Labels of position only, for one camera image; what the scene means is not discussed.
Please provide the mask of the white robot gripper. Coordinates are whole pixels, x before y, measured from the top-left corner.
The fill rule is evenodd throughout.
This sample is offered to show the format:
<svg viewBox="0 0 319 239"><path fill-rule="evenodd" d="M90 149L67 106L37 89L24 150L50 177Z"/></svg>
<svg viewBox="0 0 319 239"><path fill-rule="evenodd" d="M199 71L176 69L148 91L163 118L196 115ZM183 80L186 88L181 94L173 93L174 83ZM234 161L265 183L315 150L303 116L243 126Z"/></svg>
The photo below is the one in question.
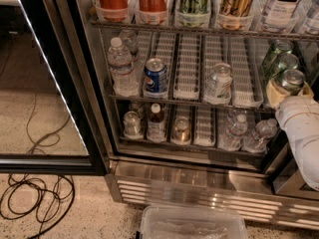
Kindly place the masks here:
<svg viewBox="0 0 319 239"><path fill-rule="evenodd" d="M310 99L314 97L314 93L307 83L304 83L299 92L300 97L289 97L289 92L270 80L266 86L266 96L269 105L275 110L278 108L276 119L280 128L288 135L319 134L319 104Z"/></svg>

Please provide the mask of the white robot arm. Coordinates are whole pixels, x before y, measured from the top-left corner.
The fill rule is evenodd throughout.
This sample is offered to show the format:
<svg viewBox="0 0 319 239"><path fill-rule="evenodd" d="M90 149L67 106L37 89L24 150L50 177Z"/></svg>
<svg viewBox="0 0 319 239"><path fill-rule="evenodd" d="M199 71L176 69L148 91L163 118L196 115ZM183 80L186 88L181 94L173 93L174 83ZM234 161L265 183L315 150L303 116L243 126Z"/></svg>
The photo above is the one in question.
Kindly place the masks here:
<svg viewBox="0 0 319 239"><path fill-rule="evenodd" d="M275 109L279 127L285 131L304 181L319 190L319 103L310 87L292 96L270 80L266 86L269 105Z"/></svg>

